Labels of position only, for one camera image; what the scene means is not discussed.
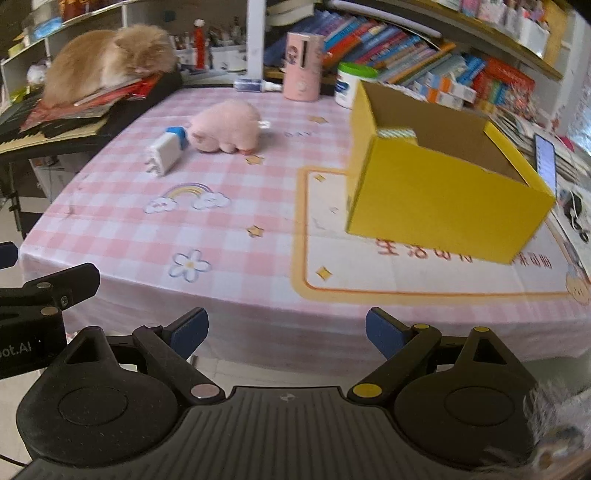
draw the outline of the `cable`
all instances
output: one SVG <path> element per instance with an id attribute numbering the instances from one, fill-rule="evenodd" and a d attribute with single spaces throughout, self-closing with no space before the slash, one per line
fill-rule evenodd
<path id="1" fill-rule="evenodd" d="M 17 462 L 16 460 L 12 460 L 9 457 L 4 456 L 3 454 L 0 453 L 0 460 L 4 460 L 5 462 L 11 463 L 13 465 L 25 468 L 27 466 L 26 463 L 21 463 L 21 462 Z"/>

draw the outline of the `black gripper base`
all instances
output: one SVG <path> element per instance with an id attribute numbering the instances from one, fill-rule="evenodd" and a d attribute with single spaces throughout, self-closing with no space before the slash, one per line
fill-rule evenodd
<path id="1" fill-rule="evenodd" d="M 467 480 L 470 472 L 406 444 L 379 407 L 338 387 L 236 387 L 219 404 L 189 409 L 155 449 L 77 469 L 35 460 L 18 480 Z"/>

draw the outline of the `cat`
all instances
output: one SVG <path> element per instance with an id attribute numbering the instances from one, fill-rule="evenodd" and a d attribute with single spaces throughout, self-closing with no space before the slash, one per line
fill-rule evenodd
<path id="1" fill-rule="evenodd" d="M 73 104 L 101 88 L 172 72 L 176 63 L 168 34 L 154 25 L 90 31 L 68 42 L 52 62 L 43 102 Z"/>

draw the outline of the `rainbow print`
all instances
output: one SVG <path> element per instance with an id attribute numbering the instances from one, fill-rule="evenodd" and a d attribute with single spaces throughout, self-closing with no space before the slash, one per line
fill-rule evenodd
<path id="1" fill-rule="evenodd" d="M 225 207 L 230 204 L 230 199 L 221 192 L 214 192 L 203 183 L 182 183 L 176 185 L 161 197 L 152 200 L 144 207 L 145 213 L 171 212 L 178 208 L 177 197 L 184 194 L 193 195 L 191 207 L 195 210 L 208 210 Z"/>
<path id="2" fill-rule="evenodd" d="M 183 183 L 171 188 L 162 197 L 175 199 L 179 195 L 190 193 L 196 197 L 200 197 L 203 193 L 213 193 L 213 190 L 203 183 Z"/>

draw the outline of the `pink plush toy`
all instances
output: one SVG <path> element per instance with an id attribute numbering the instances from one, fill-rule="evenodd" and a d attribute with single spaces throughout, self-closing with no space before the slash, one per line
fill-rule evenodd
<path id="1" fill-rule="evenodd" d="M 251 155 L 258 145 L 259 121 L 256 108 L 243 100 L 226 100 L 198 113 L 188 128 L 189 143 L 203 152 L 222 150 Z"/>

